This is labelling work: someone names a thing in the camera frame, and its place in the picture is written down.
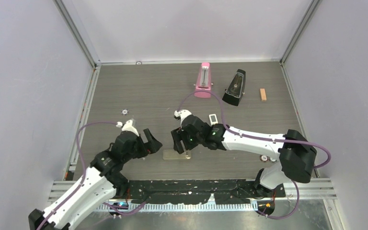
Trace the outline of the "beige grey remote control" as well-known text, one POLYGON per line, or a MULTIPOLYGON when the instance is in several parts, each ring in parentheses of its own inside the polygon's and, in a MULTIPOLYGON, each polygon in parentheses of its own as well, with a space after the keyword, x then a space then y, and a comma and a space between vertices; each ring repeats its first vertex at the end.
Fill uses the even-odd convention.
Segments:
POLYGON ((173 149, 166 149, 162 152, 162 158, 165 161, 178 161, 191 159, 191 151, 185 151, 184 153, 178 153, 173 149))

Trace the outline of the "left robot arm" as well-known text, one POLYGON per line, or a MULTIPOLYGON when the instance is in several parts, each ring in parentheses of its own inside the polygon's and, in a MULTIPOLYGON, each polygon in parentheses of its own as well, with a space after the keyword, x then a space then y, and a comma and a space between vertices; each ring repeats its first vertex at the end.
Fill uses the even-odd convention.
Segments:
POLYGON ((32 230, 74 230, 98 206, 116 197, 123 198, 129 181, 121 174, 129 160, 154 154, 162 147, 150 132, 144 130, 147 142, 132 131, 122 131, 109 148, 98 153, 85 174, 58 200, 44 210, 33 210, 29 216, 32 230))

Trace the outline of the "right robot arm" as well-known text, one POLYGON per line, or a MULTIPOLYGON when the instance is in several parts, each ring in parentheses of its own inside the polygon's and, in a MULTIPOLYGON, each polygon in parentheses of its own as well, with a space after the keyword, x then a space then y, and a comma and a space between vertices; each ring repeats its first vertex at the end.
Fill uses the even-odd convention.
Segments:
POLYGON ((296 130, 286 134, 262 134, 229 125, 209 125, 187 110, 175 113, 180 126, 171 131, 173 149, 179 154, 202 145, 210 150, 239 150, 275 160, 269 168, 260 169, 252 191, 268 196, 287 181, 307 184, 311 181, 317 151, 296 130))

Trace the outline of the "white remote control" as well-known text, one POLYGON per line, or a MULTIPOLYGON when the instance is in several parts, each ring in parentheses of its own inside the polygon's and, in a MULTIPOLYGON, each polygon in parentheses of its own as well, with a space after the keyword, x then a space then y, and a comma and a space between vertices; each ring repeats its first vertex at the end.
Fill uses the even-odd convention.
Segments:
POLYGON ((215 125, 215 124, 218 124, 219 123, 216 114, 209 114, 208 117, 209 117, 209 121, 210 121, 210 124, 211 125, 215 125))

